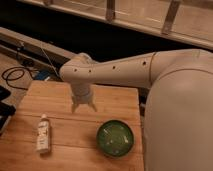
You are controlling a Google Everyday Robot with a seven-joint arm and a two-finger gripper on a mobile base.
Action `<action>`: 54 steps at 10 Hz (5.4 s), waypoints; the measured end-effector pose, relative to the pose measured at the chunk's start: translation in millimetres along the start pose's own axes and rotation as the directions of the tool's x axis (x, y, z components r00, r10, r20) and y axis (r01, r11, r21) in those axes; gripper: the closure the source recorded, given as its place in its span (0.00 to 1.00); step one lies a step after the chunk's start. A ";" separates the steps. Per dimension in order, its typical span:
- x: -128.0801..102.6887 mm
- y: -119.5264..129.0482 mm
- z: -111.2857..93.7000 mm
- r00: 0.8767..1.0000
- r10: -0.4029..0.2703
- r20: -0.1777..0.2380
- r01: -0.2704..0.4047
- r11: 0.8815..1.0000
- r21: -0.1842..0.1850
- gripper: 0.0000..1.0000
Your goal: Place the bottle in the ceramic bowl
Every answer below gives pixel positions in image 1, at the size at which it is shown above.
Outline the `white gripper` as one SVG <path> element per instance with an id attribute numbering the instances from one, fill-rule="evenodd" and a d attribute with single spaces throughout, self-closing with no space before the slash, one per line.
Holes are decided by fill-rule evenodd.
<path id="1" fill-rule="evenodd" d="M 86 103 L 88 103 L 88 106 L 91 107 L 95 112 L 97 112 L 95 104 L 91 102 L 93 92 L 90 84 L 88 83 L 72 84 L 71 90 L 72 90 L 72 99 L 74 102 L 71 107 L 72 113 L 75 113 L 79 104 L 86 104 Z"/>

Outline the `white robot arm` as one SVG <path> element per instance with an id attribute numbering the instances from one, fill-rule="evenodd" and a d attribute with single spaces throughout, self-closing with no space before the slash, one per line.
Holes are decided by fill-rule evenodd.
<path id="1" fill-rule="evenodd" d="M 213 171 L 213 52 L 158 51 L 108 62 L 80 53 L 60 77 L 76 106 L 92 101 L 93 83 L 146 88 L 145 171 Z"/>

